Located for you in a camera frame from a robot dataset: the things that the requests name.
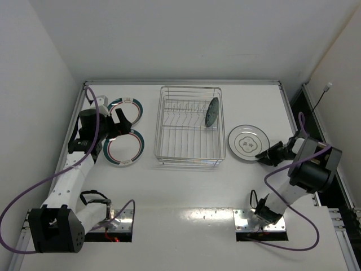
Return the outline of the white plate with grey rim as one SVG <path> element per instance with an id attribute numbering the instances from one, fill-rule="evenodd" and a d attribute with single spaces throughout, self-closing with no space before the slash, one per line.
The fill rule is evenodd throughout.
<path id="1" fill-rule="evenodd" d="M 257 155 L 270 147 L 266 133 L 253 125 L 234 127 L 228 135 L 228 146 L 239 159 L 254 162 Z"/>

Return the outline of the small blue patterned plate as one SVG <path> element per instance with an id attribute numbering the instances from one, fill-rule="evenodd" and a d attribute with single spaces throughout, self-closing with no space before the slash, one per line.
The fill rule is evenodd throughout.
<path id="1" fill-rule="evenodd" d="M 205 126 L 211 127 L 216 121 L 219 114 L 219 99 L 214 97 L 208 105 L 205 115 Z"/>

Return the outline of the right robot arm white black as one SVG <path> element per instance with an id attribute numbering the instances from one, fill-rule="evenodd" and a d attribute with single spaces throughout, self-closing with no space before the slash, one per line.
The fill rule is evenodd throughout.
<path id="1" fill-rule="evenodd" d="M 288 170 L 289 180 L 277 190 L 260 199 L 254 212 L 266 224 L 276 224 L 291 205 L 307 194 L 326 191 L 336 174 L 342 151 L 307 137 L 292 137 L 287 145 L 280 142 L 259 155 L 259 162 L 278 165 L 285 160 L 293 163 L 274 171 Z"/>

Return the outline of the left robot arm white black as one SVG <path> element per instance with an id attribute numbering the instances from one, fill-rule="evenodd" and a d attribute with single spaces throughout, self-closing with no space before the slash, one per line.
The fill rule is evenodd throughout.
<path id="1" fill-rule="evenodd" d="M 106 106 L 98 110 L 91 107 L 78 114 L 68 142 L 66 172 L 59 176 L 41 208 L 29 212 L 28 222 L 37 253 L 78 253 L 88 232 L 108 229 L 113 221 L 108 198 L 92 199 L 79 212 L 76 212 L 76 204 L 83 183 L 102 150 L 102 141 L 131 132 L 132 124 L 122 109 L 116 109 L 115 113 L 118 123 L 113 121 Z"/>

